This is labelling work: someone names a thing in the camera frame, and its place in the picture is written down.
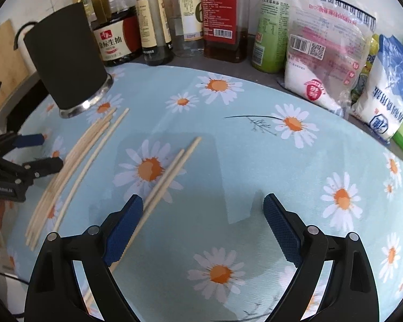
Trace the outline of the blue white salt bag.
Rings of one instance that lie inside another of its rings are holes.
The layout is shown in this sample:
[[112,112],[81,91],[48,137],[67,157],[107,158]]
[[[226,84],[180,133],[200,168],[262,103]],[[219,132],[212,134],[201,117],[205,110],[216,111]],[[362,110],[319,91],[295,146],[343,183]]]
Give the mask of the blue white salt bag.
[[403,44],[395,36],[380,35],[379,51],[352,114],[386,142],[403,123]]

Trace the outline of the red label oil bottle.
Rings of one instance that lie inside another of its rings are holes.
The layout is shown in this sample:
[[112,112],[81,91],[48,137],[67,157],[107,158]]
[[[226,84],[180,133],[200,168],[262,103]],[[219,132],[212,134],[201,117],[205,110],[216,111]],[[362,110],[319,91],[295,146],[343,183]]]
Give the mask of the red label oil bottle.
[[250,0],[201,0],[204,56],[229,63],[247,57]]

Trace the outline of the black chopstick holder cup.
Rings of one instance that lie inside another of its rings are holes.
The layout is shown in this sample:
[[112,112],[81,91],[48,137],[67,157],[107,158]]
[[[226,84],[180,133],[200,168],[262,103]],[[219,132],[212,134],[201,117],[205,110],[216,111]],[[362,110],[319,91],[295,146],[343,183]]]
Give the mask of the black chopstick holder cup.
[[70,4],[39,22],[28,22],[23,41],[63,119],[97,104],[113,85],[99,56],[84,5]]

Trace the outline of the daisy pattern blue tablecloth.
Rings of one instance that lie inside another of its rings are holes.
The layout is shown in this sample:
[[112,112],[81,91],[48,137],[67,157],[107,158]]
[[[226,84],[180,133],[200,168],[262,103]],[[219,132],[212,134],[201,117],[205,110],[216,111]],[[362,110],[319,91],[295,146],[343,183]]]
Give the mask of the daisy pattern blue tablecloth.
[[98,119],[124,117],[108,142],[130,134],[200,134],[185,189],[159,202],[114,276],[144,321],[262,321],[295,272],[263,214],[273,193],[328,235],[354,231],[376,280],[380,318],[403,298],[403,161],[344,119],[281,91],[175,66],[113,69],[106,98],[61,119],[51,98],[22,134],[18,164],[66,158]]

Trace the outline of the dark soy sauce bottle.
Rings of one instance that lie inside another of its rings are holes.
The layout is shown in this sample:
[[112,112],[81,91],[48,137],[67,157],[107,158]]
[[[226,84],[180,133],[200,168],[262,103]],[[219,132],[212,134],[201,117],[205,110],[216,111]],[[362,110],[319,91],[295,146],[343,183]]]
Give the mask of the dark soy sauce bottle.
[[105,66],[113,67],[142,54],[135,0],[91,0],[92,31]]

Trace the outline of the clear yellow cap bottle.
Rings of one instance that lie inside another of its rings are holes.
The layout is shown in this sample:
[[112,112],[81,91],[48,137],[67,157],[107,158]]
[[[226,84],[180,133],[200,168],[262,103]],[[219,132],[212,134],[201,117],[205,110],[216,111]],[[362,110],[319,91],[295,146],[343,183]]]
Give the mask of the clear yellow cap bottle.
[[202,0],[172,0],[172,41],[175,55],[192,57],[204,49]]

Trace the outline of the pink white sugar bag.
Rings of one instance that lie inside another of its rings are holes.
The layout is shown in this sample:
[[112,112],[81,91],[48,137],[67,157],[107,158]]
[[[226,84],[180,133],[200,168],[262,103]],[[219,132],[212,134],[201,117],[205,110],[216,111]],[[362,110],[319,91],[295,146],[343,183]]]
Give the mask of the pink white sugar bag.
[[345,117],[376,24],[372,14],[342,0],[290,0],[285,88]]

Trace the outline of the wooden cutting board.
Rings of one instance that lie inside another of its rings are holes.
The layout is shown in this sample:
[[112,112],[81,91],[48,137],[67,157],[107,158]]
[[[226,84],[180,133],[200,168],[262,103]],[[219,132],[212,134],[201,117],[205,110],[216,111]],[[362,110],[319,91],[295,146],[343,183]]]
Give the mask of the wooden cutting board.
[[15,31],[10,20],[0,24],[0,109],[30,75],[19,49],[13,49]]

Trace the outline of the cream label vinegar bottle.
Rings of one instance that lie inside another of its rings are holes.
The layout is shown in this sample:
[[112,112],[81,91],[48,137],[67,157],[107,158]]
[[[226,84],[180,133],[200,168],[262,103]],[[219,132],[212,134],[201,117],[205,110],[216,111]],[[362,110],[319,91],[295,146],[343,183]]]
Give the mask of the cream label vinegar bottle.
[[146,64],[168,63],[173,59],[173,45],[164,0],[136,0],[136,9]]

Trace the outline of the green label bottle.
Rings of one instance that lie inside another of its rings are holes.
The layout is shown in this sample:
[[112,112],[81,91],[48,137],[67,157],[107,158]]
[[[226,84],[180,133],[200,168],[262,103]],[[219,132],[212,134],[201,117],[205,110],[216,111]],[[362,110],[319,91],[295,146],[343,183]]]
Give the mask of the green label bottle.
[[287,49],[290,0],[261,0],[252,65],[268,74],[281,71]]

